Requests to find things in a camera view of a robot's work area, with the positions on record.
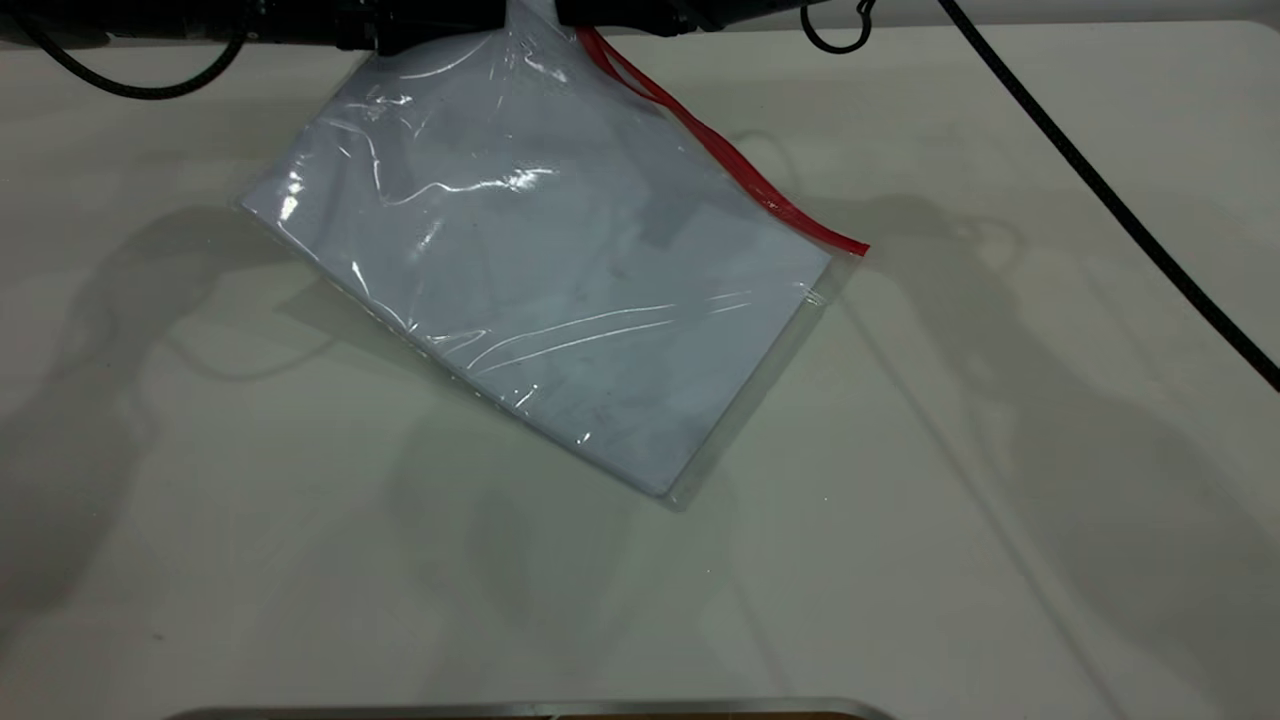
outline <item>white table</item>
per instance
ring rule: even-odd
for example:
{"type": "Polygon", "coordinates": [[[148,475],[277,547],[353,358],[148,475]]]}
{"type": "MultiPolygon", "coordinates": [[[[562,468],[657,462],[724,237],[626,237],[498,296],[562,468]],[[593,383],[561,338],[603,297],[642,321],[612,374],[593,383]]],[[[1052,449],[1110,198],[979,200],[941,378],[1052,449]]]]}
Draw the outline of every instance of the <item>white table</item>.
{"type": "MultiPolygon", "coordinates": [[[[1280,356],[1280,37],[989,35],[1280,356]]],[[[618,46],[873,243],[684,514],[476,401],[227,208],[356,56],[253,47],[138,104],[5,54],[0,716],[1280,706],[1280,398],[954,29],[847,58],[799,33],[618,46]]],[[[159,81],[214,53],[88,58],[159,81]]]]}

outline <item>red ziplock strip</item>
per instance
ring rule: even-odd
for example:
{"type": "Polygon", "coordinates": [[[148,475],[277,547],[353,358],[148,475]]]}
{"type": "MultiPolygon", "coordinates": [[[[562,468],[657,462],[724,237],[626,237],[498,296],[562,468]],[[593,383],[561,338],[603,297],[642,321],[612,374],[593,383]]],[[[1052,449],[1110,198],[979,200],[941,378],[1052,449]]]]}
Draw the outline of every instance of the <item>red ziplock strip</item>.
{"type": "Polygon", "coordinates": [[[840,234],[792,205],[791,201],[778,191],[778,188],[773,187],[769,181],[764,179],[764,176],[762,176],[760,172],[751,165],[750,160],[739,152],[730,141],[724,140],[721,133],[695,118],[694,114],[681,105],[678,100],[672,97],[669,92],[650,79],[649,76],[640,72],[639,68],[632,65],[626,58],[622,56],[621,53],[617,51],[617,49],[609,45],[609,42],[604,40],[604,37],[594,27],[579,28],[577,38],[586,50],[586,54],[591,56],[591,60],[602,70],[609,74],[609,77],[627,86],[640,97],[657,102],[658,105],[671,110],[671,114],[676,115],[676,118],[684,123],[686,128],[689,128],[689,132],[691,132],[694,137],[696,137],[698,141],[707,147],[707,151],[724,167],[728,174],[732,176],[740,186],[742,186],[742,190],[745,190],[748,195],[750,195],[774,218],[814,240],[838,247],[846,252],[852,252],[854,255],[867,255],[867,251],[870,249],[869,245],[840,234]],[[622,77],[622,73],[618,72],[618,68],[614,67],[614,63],[622,67],[628,76],[635,78],[635,81],[640,83],[640,87],[635,87],[627,82],[627,79],[622,77]]]}

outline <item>ziplock bag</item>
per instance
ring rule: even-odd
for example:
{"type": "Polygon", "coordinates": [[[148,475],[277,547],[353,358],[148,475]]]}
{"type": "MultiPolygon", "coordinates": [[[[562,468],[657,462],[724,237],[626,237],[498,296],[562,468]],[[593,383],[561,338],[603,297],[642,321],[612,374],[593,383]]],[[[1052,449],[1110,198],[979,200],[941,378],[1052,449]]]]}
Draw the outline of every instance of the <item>ziplock bag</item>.
{"type": "Polygon", "coordinates": [[[831,256],[550,0],[371,58],[242,204],[456,377],[667,496],[831,256]]]}

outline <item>clear plastic bag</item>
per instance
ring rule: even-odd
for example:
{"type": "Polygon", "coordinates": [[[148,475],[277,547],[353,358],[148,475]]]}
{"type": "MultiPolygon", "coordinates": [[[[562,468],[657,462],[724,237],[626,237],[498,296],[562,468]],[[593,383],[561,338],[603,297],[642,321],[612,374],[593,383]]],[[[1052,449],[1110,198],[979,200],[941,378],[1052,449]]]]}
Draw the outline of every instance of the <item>clear plastic bag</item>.
{"type": "Polygon", "coordinates": [[[655,497],[831,260],[600,72],[549,0],[371,58],[242,204],[454,375],[655,497]]]}

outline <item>black cord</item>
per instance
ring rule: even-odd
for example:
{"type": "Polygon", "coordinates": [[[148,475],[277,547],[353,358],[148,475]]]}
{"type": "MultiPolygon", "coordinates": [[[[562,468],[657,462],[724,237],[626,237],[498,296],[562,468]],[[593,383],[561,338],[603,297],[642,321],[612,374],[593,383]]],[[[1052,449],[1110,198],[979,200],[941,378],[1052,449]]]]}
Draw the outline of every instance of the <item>black cord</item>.
{"type": "Polygon", "coordinates": [[[129,97],[133,100],[170,100],[173,97],[195,92],[214,82],[218,76],[223,74],[223,70],[230,67],[232,60],[236,59],[236,55],[239,54],[241,47],[244,45],[244,40],[248,37],[248,17],[251,8],[253,6],[251,0],[244,0],[244,9],[241,13],[239,22],[237,23],[230,41],[227,44],[227,49],[223,50],[223,54],[219,55],[211,65],[205,68],[202,73],[186,82],[165,87],[138,87],[134,85],[115,82],[114,79],[102,77],[82,65],[79,60],[72,58],[65,50],[59,47],[58,44],[45,33],[45,31],[40,29],[40,26],[37,26],[31,15],[28,15],[22,8],[22,0],[9,0],[8,5],[9,13],[13,15],[14,22],[18,23],[18,27],[31,37],[32,42],[38,45],[45,53],[49,54],[50,58],[56,60],[59,65],[67,68],[76,77],[83,79],[93,87],[97,87],[99,90],[105,90],[111,95],[119,95],[120,97],[129,97]]]}
{"type": "MultiPolygon", "coordinates": [[[[813,32],[813,26],[809,24],[808,8],[801,8],[800,19],[804,26],[805,35],[809,36],[809,40],[813,41],[818,49],[826,50],[827,53],[852,53],[854,50],[861,47],[867,42],[867,36],[870,35],[872,26],[869,5],[873,5],[874,1],[876,0],[863,0],[863,3],[858,5],[858,13],[863,15],[863,36],[851,47],[833,49],[826,42],[822,42],[817,33],[813,32]],[[865,13],[863,4],[868,4],[865,13]]],[[[1229,318],[1226,313],[1224,313],[1222,309],[1219,307],[1203,290],[1201,290],[1198,284],[1196,284],[1196,281],[1193,281],[1190,275],[1187,274],[1187,270],[1184,270],[1178,261],[1174,260],[1172,255],[1170,255],[1169,251],[1160,245],[1160,241],[1151,234],[1151,231],[1142,224],[1138,217],[1133,214],[1133,210],[1130,210],[1129,206],[1120,200],[1116,191],[1111,190],[1107,181],[1102,179],[1102,176],[1093,169],[1093,165],[1084,159],[1084,155],[1066,137],[1062,128],[1057,127],[1057,123],[1055,123],[1053,119],[1048,117],[1048,113],[1041,108],[1039,102],[1032,97],[1032,94],[1023,86],[1018,77],[1014,76],[1012,70],[1009,69],[1009,65],[1006,65],[991,45],[987,44],[987,40],[980,32],[978,32],[978,28],[974,27],[969,17],[964,14],[960,5],[957,5],[955,0],[938,0],[938,3],[942,5],[942,9],[946,10],[951,22],[954,22],[960,29],[960,33],[964,35],[965,40],[969,41],[969,45],[972,45],[978,53],[978,56],[982,58],[982,60],[987,63],[987,67],[991,68],[991,72],[1000,78],[1005,90],[1007,90],[1009,94],[1014,96],[1014,100],[1021,105],[1023,110],[1030,115],[1032,120],[1036,122],[1036,126],[1044,133],[1044,137],[1053,143],[1053,147],[1057,147],[1057,151],[1062,154],[1062,158],[1069,165],[1071,165],[1071,169],[1080,176],[1084,184],[1089,186],[1093,195],[1102,201],[1107,210],[1111,211],[1111,215],[1115,217],[1120,225],[1129,232],[1129,236],[1133,237],[1134,242],[1138,243],[1138,247],[1147,254],[1147,258],[1149,258],[1151,261],[1160,268],[1160,272],[1165,273],[1169,282],[1174,283],[1174,287],[1183,293],[1183,297],[1192,304],[1192,307],[1196,307],[1196,310],[1206,320],[1208,320],[1208,324],[1212,325],[1220,336],[1222,336],[1222,340],[1230,343],[1231,347],[1240,354],[1240,357],[1244,357],[1244,360],[1252,365],[1260,375],[1262,375],[1262,379],[1265,379],[1272,389],[1280,392],[1280,368],[1276,366],[1275,361],[1267,357],[1267,354],[1263,352],[1257,343],[1249,340],[1249,336],[1244,334],[1244,331],[1242,331],[1239,325],[1236,325],[1231,318],[1229,318]]]]}
{"type": "Polygon", "coordinates": [[[813,23],[809,22],[809,5],[800,6],[800,27],[804,28],[805,36],[809,42],[813,42],[823,53],[831,53],[832,55],[847,55],[854,50],[858,50],[872,37],[872,8],[876,6],[876,0],[860,0],[858,3],[858,17],[863,19],[863,33],[858,36],[858,41],[852,45],[846,45],[838,47],[836,45],[828,44],[826,40],[818,37],[818,31],[813,28],[813,23]]]}

